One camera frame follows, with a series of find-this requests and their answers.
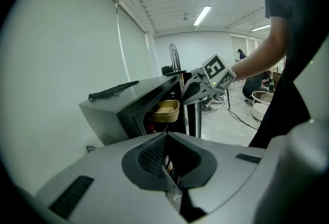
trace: white wall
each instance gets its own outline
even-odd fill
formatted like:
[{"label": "white wall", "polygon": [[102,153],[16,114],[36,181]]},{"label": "white wall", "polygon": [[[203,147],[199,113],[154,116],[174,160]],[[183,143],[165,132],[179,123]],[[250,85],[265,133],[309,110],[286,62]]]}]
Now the white wall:
[{"label": "white wall", "polygon": [[200,68],[209,57],[218,53],[229,65],[233,64],[229,32],[200,31],[165,35],[155,38],[158,70],[171,65],[169,45],[176,45],[182,70]]},{"label": "white wall", "polygon": [[278,63],[276,63],[276,65],[274,65],[273,68],[275,68],[279,72],[282,72],[283,69],[284,69],[284,61],[283,61],[283,59],[281,61],[279,61]]},{"label": "white wall", "polygon": [[16,184],[35,194],[101,146],[78,104],[127,82],[112,0],[17,0],[0,39],[0,148]]},{"label": "white wall", "polygon": [[155,47],[155,39],[154,36],[150,33],[147,32],[145,34],[145,39],[146,39],[146,44],[148,47],[148,52],[149,52],[149,57],[150,57],[150,62],[151,62],[151,70],[152,70],[152,76],[160,76],[162,75],[161,72],[159,72],[158,69],[158,58],[156,56],[156,47]]},{"label": "white wall", "polygon": [[254,50],[256,50],[256,40],[247,39],[247,43],[248,43],[248,55],[250,55]]}]

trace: black t-shirt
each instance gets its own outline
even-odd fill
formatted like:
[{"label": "black t-shirt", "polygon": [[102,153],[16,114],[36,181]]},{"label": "black t-shirt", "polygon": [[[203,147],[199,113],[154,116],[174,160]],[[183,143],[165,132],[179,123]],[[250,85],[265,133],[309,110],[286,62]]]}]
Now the black t-shirt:
[{"label": "black t-shirt", "polygon": [[251,92],[259,90],[262,85],[262,77],[263,77],[262,73],[249,77],[246,80],[245,85],[243,86],[243,89],[246,91],[251,91]]},{"label": "black t-shirt", "polygon": [[273,100],[249,146],[266,148],[271,138],[286,135],[294,126],[309,119],[309,113],[294,80],[311,61],[328,33],[327,26],[317,27],[327,17],[327,13],[323,13],[326,11],[325,2],[320,1],[265,0],[265,16],[286,18],[290,39],[285,69]]}]

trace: floor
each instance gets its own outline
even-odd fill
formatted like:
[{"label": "floor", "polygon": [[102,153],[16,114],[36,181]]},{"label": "floor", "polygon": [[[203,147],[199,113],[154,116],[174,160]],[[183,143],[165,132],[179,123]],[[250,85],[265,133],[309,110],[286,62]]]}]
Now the floor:
[{"label": "floor", "polygon": [[[237,114],[241,120],[258,128],[260,122],[252,114],[252,101],[245,102],[242,94],[241,82],[233,83],[229,88],[231,111]],[[221,104],[210,105],[213,111],[202,112],[201,138],[225,143],[247,146],[253,139],[256,130],[234,119],[227,111],[227,100]]]}]

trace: black slot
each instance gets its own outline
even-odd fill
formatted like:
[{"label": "black slot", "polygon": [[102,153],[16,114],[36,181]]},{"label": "black slot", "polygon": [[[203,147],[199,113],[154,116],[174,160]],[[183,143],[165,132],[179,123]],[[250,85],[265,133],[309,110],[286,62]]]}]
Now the black slot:
[{"label": "black slot", "polygon": [[172,179],[177,183],[180,178],[184,188],[203,186],[217,167],[217,161],[209,151],[174,133],[162,133],[129,150],[123,156],[122,169],[141,189],[167,191],[162,172],[166,156],[173,164]]},{"label": "black slot", "polygon": [[241,160],[245,160],[245,161],[248,161],[248,162],[251,162],[251,163],[255,163],[255,164],[259,164],[259,162],[262,159],[260,157],[249,156],[249,155],[245,155],[245,154],[238,154],[238,155],[236,155],[236,158],[241,159]]},{"label": "black slot", "polygon": [[93,178],[79,176],[49,209],[62,218],[67,219],[93,181]]}]

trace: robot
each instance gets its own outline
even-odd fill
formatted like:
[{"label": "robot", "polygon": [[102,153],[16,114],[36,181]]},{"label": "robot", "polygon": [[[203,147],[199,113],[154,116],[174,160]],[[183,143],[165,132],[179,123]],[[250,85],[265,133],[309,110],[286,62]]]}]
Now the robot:
[{"label": "robot", "polygon": [[189,105],[202,101],[205,97],[217,98],[235,80],[236,75],[225,60],[218,54],[202,63],[202,67],[193,72],[183,89],[183,104]]},{"label": "robot", "polygon": [[[220,96],[234,79],[215,54],[187,81],[181,101]],[[328,135],[321,120],[273,138],[267,149],[154,133],[92,151],[36,199],[44,215],[55,213],[47,219],[54,223],[283,223],[298,203],[315,205],[326,183]]]}]

